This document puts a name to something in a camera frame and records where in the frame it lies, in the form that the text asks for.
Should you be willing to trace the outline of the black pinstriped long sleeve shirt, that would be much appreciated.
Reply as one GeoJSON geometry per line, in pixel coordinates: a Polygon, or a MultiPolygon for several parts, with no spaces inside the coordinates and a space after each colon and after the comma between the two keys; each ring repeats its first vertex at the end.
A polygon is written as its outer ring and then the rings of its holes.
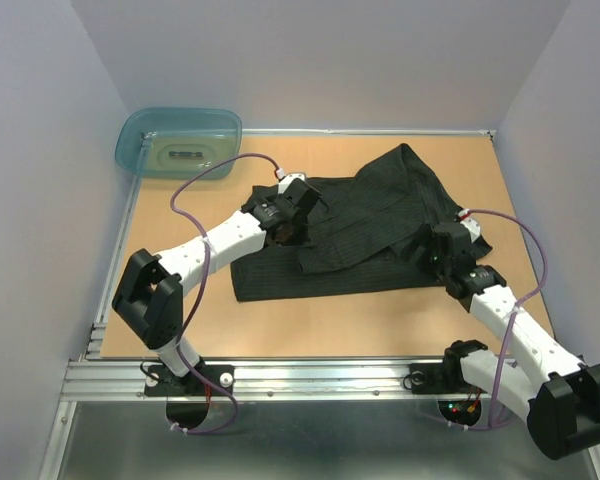
{"type": "Polygon", "coordinates": [[[435,287],[436,276],[401,257],[423,224],[454,219],[461,207],[407,144],[353,177],[313,177],[323,203],[308,217],[302,245],[267,247],[230,266],[240,302],[435,287]]]}

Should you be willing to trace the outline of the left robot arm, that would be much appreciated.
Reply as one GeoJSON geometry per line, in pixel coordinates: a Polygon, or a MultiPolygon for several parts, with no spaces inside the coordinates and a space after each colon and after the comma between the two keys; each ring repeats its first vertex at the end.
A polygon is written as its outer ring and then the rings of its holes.
{"type": "Polygon", "coordinates": [[[301,244],[308,216],[321,194],[302,174],[286,176],[266,196],[254,196],[216,227],[181,245],[152,254],[145,249],[128,259],[112,308],[168,369],[179,393],[202,382],[200,355],[184,338],[184,298],[204,292],[210,275],[270,246],[301,244]]]}

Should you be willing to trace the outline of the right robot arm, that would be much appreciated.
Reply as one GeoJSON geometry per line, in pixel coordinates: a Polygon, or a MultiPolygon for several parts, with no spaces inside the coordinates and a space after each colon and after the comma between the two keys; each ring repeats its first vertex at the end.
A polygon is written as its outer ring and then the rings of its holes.
{"type": "Polygon", "coordinates": [[[441,363],[411,377],[415,391],[443,393],[476,387],[526,423],[552,460],[600,444],[600,365],[589,365],[553,339],[516,298],[504,277],[477,262],[480,225],[469,216],[422,225],[405,258],[437,277],[502,342],[508,364],[477,340],[456,341],[441,363]]]}

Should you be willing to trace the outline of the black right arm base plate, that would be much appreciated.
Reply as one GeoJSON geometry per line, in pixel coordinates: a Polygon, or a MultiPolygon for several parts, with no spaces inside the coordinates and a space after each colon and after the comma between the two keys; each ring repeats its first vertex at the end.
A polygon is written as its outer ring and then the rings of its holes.
{"type": "Polygon", "coordinates": [[[411,363],[405,381],[417,395],[460,394],[469,390],[467,384],[442,362],[411,363]]]}

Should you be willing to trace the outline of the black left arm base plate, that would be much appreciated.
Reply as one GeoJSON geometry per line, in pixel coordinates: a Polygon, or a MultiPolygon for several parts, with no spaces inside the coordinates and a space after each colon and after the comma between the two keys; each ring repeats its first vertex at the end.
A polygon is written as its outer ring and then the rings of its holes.
{"type": "MultiPolygon", "coordinates": [[[[139,369],[145,377],[144,395],[147,397],[203,397],[209,391],[195,375],[177,377],[161,363],[142,363],[139,369]]],[[[235,368],[232,365],[202,364],[196,370],[208,381],[233,392],[235,368]]]]}

